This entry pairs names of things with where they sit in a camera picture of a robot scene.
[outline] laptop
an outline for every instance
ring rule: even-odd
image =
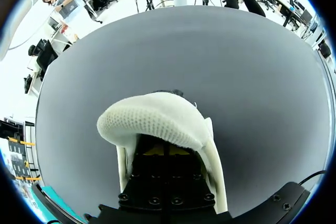
[[[309,24],[312,19],[312,16],[307,10],[304,10],[304,12],[301,15],[301,18],[304,22],[306,22],[306,24]]]
[[[49,17],[48,25],[51,26],[54,31],[57,31],[58,28],[60,27],[60,23],[58,23],[52,17]]]

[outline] teal object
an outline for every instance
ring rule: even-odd
[[[53,188],[51,186],[45,186],[42,187],[42,190],[56,203],[58,204],[62,209],[64,209],[66,212],[68,212],[71,216],[83,221],[84,223],[87,223],[86,220],[81,218],[79,215],[77,215],[65,202],[55,193]],[[33,193],[33,190],[30,190],[31,194],[33,195],[33,198],[40,209],[40,211],[43,213],[47,221],[56,220],[56,217],[52,215],[49,210],[42,204],[42,202],[36,197],[36,195]]]

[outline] computer monitor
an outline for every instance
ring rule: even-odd
[[[304,12],[301,15],[301,18],[304,22],[306,22],[306,24],[308,24],[310,23],[312,16],[307,10],[304,10]]]
[[[37,64],[43,72],[47,71],[48,66],[58,58],[49,40],[41,39],[34,50],[34,55],[37,56]]]
[[[301,10],[306,10],[306,8],[299,1],[295,1],[295,3],[300,7]]]
[[[52,17],[49,17],[48,25],[51,26],[55,31],[58,29],[59,23],[54,20]]]

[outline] person's hand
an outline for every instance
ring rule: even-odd
[[[56,11],[56,12],[59,12],[61,9],[62,9],[62,7],[61,7],[60,5],[55,6],[55,11]]]

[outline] black pants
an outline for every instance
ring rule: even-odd
[[[244,3],[249,12],[258,14],[260,16],[266,17],[263,9],[255,0],[244,0]],[[238,0],[226,0],[225,7],[239,9]]]
[[[94,10],[99,10],[107,4],[106,0],[92,0],[92,5]]]

